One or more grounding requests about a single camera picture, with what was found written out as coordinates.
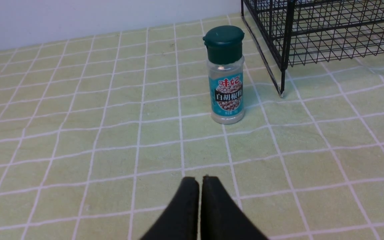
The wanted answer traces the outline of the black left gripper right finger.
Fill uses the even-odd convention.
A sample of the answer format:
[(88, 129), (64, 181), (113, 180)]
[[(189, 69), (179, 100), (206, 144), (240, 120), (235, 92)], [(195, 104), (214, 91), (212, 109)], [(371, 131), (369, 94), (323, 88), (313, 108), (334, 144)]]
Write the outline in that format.
[(216, 176), (204, 176), (201, 197), (202, 240), (267, 240), (236, 205)]

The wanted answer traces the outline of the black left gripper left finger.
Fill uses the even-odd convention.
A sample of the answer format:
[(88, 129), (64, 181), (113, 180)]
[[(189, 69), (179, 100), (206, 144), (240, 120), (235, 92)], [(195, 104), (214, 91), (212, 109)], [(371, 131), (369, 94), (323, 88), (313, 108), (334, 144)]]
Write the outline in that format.
[(194, 177), (184, 177), (171, 202), (142, 240), (196, 240), (200, 190)]

